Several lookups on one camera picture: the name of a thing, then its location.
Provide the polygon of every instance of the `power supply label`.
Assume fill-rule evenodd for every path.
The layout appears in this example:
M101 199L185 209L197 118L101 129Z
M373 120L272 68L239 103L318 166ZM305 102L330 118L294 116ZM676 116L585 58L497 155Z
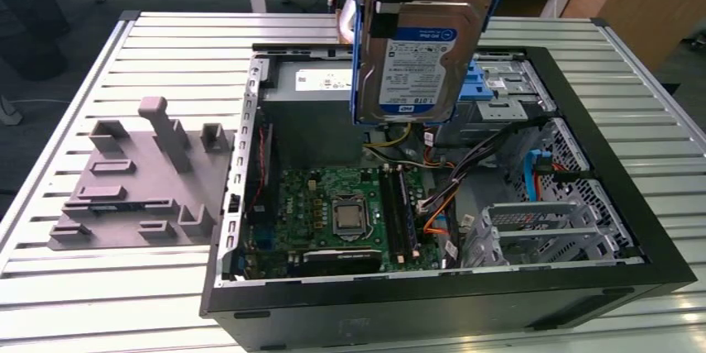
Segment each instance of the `power supply label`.
M296 91L350 90L354 72L350 69L300 69Z
M442 91L442 57L454 49L450 28L398 28L388 41L380 106L389 113L428 112Z

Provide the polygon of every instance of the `motherboard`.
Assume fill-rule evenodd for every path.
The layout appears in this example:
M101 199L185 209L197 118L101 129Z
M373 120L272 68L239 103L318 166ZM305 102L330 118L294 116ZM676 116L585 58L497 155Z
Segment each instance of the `motherboard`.
M417 168L286 169L277 220L250 230L251 277L293 277L313 258L325 268L344 265L326 257L330 252L373 255L377 272L438 269L436 241L417 233L421 225L408 213L422 197Z

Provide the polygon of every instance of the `cpu socket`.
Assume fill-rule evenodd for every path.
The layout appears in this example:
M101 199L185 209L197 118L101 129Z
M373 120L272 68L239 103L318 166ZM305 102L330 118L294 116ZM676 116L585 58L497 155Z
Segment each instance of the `cpu socket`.
M354 241L366 234L368 205L362 194L342 194L334 197L334 234L345 241Z

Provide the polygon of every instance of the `ram slot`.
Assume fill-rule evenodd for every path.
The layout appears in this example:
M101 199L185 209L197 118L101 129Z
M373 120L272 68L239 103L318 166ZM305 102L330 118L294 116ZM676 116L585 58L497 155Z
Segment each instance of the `ram slot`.
M389 168L380 169L380 192L384 203L385 229L388 231L388 247L393 262L405 262L405 234L398 214L398 198L396 195L396 178Z
M402 217L405 222L405 231L408 235L409 245L406 245L408 253L413 259L420 258L420 243L417 242L416 231L416 213L412 207L410 190L408 189L408 182L405 181L405 169L402 165L398 166L398 183L400 183L400 198L402 198Z

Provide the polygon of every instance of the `hard drive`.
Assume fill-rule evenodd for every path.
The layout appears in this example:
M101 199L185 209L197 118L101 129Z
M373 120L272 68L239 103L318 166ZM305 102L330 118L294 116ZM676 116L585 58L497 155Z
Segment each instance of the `hard drive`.
M361 37L358 123L440 123L454 113L493 0L402 4L393 38ZM370 18L364 32L370 32Z

